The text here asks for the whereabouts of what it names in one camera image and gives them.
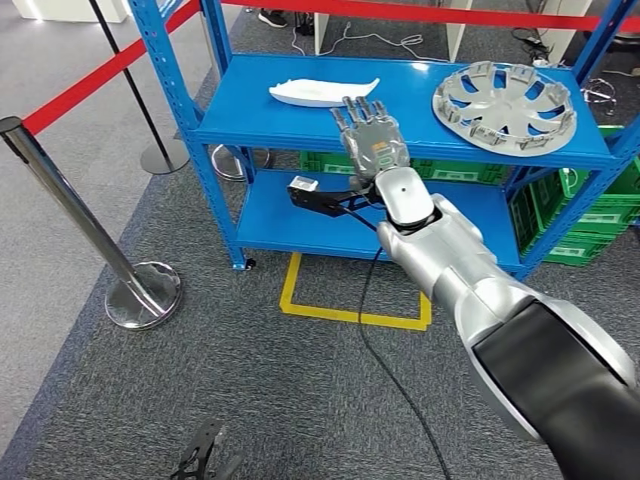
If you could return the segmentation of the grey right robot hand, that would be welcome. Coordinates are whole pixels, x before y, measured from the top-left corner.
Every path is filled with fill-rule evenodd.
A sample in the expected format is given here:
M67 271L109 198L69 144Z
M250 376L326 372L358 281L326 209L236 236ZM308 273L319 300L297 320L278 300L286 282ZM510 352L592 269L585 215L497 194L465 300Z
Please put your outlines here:
M382 171L411 164L398 123L382 102L345 96L343 104L347 117L339 107L332 107L330 112L340 131L341 143L352 160L358 183L367 186Z

